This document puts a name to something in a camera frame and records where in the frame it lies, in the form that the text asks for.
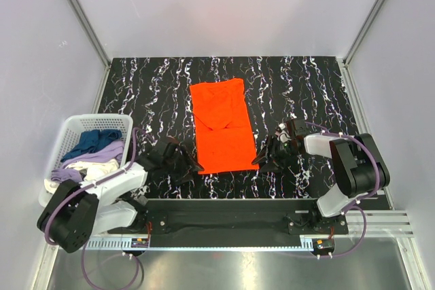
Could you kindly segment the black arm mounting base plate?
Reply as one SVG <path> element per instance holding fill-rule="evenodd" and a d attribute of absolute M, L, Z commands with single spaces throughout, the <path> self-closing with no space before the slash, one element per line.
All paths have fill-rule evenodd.
<path fill-rule="evenodd" d="M 349 233 L 344 217 L 325 218 L 313 199 L 172 200 L 151 199 L 138 206 L 132 226 L 111 229 L 110 234 L 138 234 L 150 222 L 153 234 L 174 234 L 188 229 L 265 229 L 290 234 L 334 235 Z"/>

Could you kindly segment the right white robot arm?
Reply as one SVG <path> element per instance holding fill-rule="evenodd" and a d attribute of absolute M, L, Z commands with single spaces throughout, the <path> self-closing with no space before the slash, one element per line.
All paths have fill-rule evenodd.
<path fill-rule="evenodd" d="M 344 215 L 361 200 L 387 187 L 391 180 L 371 134 L 333 133 L 298 118 L 280 124 L 251 163 L 258 164 L 261 173 L 279 173 L 290 157 L 302 154 L 332 160 L 334 185 L 317 199 L 313 210 L 317 219 Z"/>

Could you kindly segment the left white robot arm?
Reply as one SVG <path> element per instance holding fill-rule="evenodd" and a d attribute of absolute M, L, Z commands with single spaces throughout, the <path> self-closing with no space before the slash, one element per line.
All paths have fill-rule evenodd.
<path fill-rule="evenodd" d="M 94 235 L 134 224 L 142 206 L 120 196 L 154 177 L 168 176 L 180 185 L 203 170 L 181 143 L 168 137 L 148 146 L 141 155 L 133 155 L 130 162 L 106 177 L 83 185 L 62 182 L 39 216 L 37 229 L 48 243 L 74 253 Z"/>

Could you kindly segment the orange t shirt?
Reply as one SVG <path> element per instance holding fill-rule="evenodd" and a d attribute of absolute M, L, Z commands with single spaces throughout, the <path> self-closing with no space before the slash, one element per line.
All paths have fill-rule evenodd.
<path fill-rule="evenodd" d="M 252 161 L 256 144 L 245 102 L 244 81 L 199 83 L 190 86 L 199 173 L 258 170 Z"/>

